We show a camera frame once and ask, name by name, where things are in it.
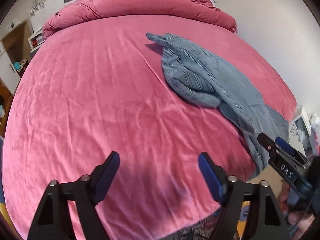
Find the wooden white cabinet desk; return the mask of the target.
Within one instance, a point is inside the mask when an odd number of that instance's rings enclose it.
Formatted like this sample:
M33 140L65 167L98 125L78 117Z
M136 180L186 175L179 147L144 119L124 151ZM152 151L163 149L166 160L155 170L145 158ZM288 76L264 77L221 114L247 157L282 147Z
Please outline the wooden white cabinet desk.
M5 136L9 112L22 78L14 64L24 59L31 60L31 47L28 42L30 36L29 25L24 21L1 39L1 105L5 111L3 118L1 118L2 137Z

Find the rolled dark pink duvet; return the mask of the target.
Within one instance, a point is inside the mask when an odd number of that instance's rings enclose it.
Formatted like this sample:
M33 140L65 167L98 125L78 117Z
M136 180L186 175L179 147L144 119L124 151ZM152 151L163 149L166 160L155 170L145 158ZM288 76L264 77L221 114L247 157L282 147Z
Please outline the rolled dark pink duvet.
M233 33L235 19L210 0L77 0L64 6L42 27L44 38L76 24L127 15L170 15L218 25Z

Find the white grey bedside table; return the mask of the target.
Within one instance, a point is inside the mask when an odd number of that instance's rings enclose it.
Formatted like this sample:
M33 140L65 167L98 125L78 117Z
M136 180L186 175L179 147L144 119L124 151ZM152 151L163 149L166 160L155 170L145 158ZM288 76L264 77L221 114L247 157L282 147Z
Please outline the white grey bedside table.
M41 48L42 44L44 43L42 29L38 30L37 32L33 33L28 38L29 46L31 47L30 57L33 58L36 52Z

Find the grey-blue denim pants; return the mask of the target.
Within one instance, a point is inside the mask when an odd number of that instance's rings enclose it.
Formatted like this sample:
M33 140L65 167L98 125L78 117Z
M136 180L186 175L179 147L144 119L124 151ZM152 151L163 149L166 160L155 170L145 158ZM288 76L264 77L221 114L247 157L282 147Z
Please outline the grey-blue denim pants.
M169 87L185 101L219 109L241 132L259 175L269 153L258 142L265 133L271 139L289 136L289 123L268 106L258 89L231 63L174 34L146 33L148 40L162 46L162 70Z

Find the pink bed sheet mattress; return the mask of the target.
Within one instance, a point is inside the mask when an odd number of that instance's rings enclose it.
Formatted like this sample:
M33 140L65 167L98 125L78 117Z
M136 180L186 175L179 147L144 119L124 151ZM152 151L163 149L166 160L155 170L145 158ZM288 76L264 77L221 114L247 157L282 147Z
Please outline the pink bed sheet mattress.
M159 239L214 213L197 160L255 173L242 133L218 109L184 102L167 85L162 48L172 33L236 66L286 120L296 100L279 74L234 33L168 15L103 18L49 37L16 90L3 146L8 213L23 238L48 183L75 181L112 151L120 167L97 213L112 239Z

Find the white floral bedside table right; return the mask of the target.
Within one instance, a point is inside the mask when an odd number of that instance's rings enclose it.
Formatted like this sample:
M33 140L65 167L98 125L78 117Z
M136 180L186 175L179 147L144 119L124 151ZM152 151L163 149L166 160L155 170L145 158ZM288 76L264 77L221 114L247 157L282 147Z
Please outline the white floral bedside table right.
M298 106L289 126L290 145L309 160L319 157L319 115Z

